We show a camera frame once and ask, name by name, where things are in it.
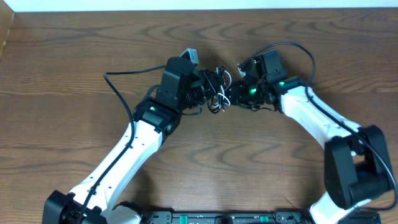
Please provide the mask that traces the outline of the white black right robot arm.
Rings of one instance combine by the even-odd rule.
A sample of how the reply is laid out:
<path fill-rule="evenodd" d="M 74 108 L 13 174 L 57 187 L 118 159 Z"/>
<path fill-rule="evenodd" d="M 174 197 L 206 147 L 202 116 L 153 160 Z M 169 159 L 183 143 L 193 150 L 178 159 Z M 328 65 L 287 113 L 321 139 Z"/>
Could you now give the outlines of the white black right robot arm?
<path fill-rule="evenodd" d="M 298 122 L 324 150 L 326 192 L 309 208 L 312 223 L 380 223 L 379 209 L 367 203 L 397 182 L 384 133 L 362 127 L 322 102 L 299 77 L 285 80 L 238 80 L 226 89 L 232 105 L 258 111 L 274 109 Z"/>

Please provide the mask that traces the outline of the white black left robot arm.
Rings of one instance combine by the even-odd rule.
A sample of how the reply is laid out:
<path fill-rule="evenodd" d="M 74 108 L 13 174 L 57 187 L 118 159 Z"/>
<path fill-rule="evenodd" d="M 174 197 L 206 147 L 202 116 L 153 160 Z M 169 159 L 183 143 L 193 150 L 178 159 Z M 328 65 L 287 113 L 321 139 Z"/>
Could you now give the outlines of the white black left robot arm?
<path fill-rule="evenodd" d="M 43 223 L 140 223 L 142 216 L 132 208 L 119 208 L 117 201 L 127 184 L 163 145 L 180 124 L 185 109 L 201 108 L 223 91 L 224 70 L 187 69 L 162 66 L 159 85 L 130 110 L 124 136 L 100 165 L 68 194 L 54 191 L 44 204 Z"/>

